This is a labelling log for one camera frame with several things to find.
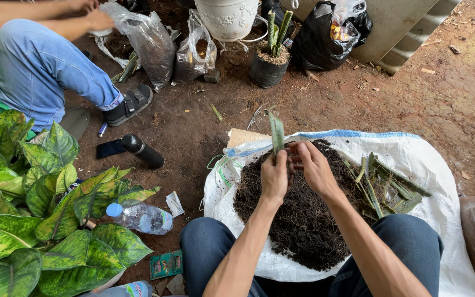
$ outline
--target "jeans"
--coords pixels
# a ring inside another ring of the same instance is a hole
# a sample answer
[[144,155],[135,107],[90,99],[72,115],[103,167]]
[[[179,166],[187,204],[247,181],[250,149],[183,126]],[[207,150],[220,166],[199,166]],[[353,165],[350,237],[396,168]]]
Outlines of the jeans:
[[34,118],[32,131],[50,129],[65,114],[63,89],[102,111],[123,96],[109,76],[64,37],[29,20],[11,20],[0,29],[0,101]]
[[[373,231],[425,286],[432,297],[439,292],[439,262],[443,243],[425,221],[410,215],[389,215],[373,224]],[[190,297],[201,297],[215,269],[235,242],[234,235],[218,220],[198,218],[181,231],[184,275]],[[265,297],[254,280],[249,297]],[[372,296],[357,264],[350,257],[338,271],[329,297]]]

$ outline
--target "smartphone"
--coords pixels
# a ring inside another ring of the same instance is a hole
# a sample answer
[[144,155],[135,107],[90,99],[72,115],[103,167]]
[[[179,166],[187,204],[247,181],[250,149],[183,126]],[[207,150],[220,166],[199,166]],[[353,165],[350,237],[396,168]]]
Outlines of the smartphone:
[[103,159],[125,152],[126,150],[120,144],[122,139],[116,139],[96,146],[96,158]]

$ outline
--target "white ceramic pot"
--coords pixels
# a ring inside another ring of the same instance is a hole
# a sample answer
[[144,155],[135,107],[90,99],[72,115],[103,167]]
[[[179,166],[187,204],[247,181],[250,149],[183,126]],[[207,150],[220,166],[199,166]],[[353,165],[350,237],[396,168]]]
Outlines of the white ceramic pot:
[[195,0],[203,23],[217,40],[232,42],[250,33],[258,0]]

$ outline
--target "hand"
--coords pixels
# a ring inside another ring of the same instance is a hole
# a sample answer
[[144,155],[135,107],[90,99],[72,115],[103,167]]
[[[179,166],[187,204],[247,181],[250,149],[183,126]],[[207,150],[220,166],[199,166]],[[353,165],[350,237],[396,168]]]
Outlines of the hand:
[[283,196],[287,193],[287,152],[279,151],[276,155],[270,155],[261,164],[261,199],[273,202],[276,207],[283,204]]
[[115,27],[113,19],[105,12],[93,10],[85,16],[91,31],[101,31]]
[[67,4],[73,11],[85,10],[90,12],[98,8],[98,0],[67,0]]
[[309,141],[293,142],[288,150],[298,156],[291,156],[295,170],[303,169],[303,176],[314,192],[324,201],[345,197],[331,172],[327,158]]

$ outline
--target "green string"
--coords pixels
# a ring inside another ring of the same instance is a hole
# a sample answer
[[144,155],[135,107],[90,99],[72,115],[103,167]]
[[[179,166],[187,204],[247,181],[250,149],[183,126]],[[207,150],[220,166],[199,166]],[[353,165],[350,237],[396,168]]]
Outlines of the green string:
[[[223,157],[221,158],[220,160],[218,160],[215,165],[213,167],[210,167],[210,164],[212,163],[212,161],[214,161],[215,158],[217,157]],[[228,182],[228,180],[225,178],[225,176],[223,175],[223,171],[221,170],[221,167],[223,165],[225,165],[225,163],[228,162],[228,160],[231,160],[232,162],[234,162],[235,165],[237,165],[239,168],[243,168],[243,166],[239,165],[236,161],[234,161],[233,159],[231,158],[228,158],[228,157],[225,157],[224,155],[217,155],[215,157],[213,157],[210,162],[208,162],[208,165],[206,166],[207,169],[214,169],[215,167],[219,167],[218,168],[218,172],[219,172],[219,176],[221,176],[221,178],[223,179],[223,181],[225,182],[225,184],[230,188],[232,186],[232,184],[230,184]]]

